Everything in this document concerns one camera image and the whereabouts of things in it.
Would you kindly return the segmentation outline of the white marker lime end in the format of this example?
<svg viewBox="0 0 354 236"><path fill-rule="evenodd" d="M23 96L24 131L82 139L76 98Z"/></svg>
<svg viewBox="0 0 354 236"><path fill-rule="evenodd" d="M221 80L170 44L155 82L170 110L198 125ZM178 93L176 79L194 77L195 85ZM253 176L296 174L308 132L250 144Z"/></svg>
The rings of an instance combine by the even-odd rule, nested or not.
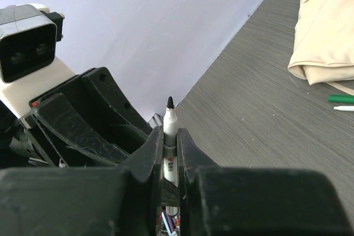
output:
<svg viewBox="0 0 354 236"><path fill-rule="evenodd" d="M354 112L354 106L334 106L333 109L341 112Z"/></svg>

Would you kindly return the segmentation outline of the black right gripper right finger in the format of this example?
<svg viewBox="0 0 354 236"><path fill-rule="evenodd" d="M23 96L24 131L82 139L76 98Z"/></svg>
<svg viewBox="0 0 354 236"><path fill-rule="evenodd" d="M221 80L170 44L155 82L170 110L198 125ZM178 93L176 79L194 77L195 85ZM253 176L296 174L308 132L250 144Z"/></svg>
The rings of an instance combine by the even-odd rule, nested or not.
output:
<svg viewBox="0 0 354 236"><path fill-rule="evenodd" d="M182 235L352 235L331 181L306 169L222 167L177 134Z"/></svg>

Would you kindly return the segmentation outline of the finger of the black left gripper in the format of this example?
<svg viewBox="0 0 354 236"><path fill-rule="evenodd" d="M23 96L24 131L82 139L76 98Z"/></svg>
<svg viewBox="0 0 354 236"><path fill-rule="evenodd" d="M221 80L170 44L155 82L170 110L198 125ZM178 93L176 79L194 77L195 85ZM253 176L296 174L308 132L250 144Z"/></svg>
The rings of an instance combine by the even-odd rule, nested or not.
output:
<svg viewBox="0 0 354 236"><path fill-rule="evenodd" d="M74 109L62 93L54 94L31 109L31 114L64 143L66 163L79 156L90 166L117 166L128 153L99 135Z"/></svg>
<svg viewBox="0 0 354 236"><path fill-rule="evenodd" d="M147 140L152 128L134 109L108 68L90 70L81 77L98 115L97 130L109 143L133 153Z"/></svg>

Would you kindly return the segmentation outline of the white marker black end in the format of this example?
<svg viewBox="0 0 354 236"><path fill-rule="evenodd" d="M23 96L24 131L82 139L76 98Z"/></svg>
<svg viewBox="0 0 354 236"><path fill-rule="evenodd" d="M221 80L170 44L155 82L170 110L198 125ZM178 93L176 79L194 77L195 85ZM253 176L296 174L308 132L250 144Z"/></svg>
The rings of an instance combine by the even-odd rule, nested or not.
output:
<svg viewBox="0 0 354 236"><path fill-rule="evenodd" d="M169 96L165 115L163 117L163 145L164 145L164 178L176 187L178 186L177 171L177 132L178 118L172 96Z"/></svg>

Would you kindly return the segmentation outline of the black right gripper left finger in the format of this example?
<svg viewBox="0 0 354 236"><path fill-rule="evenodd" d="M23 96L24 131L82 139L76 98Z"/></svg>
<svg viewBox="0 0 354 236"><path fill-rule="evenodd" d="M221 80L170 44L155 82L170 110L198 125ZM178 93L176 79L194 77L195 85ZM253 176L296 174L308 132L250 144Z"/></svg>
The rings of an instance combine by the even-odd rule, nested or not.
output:
<svg viewBox="0 0 354 236"><path fill-rule="evenodd" d="M1 171L2 235L157 235L163 131L116 167Z"/></svg>

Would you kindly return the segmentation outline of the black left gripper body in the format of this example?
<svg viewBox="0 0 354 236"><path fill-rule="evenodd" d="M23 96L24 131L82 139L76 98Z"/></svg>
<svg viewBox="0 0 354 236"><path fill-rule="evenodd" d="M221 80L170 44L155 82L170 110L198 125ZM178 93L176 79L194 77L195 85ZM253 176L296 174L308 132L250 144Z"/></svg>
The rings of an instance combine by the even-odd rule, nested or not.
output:
<svg viewBox="0 0 354 236"><path fill-rule="evenodd" d="M61 149L64 143L50 133L34 115L31 109L50 96L62 93L74 109L91 126L91 103L88 90L81 77L84 74L69 77L55 77L53 81L43 79L40 74L31 74L8 86L8 103L11 109L21 117L21 123L26 128L26 135L34 145L40 158L51 166L85 167L79 156L74 156L66 163L67 153Z"/></svg>

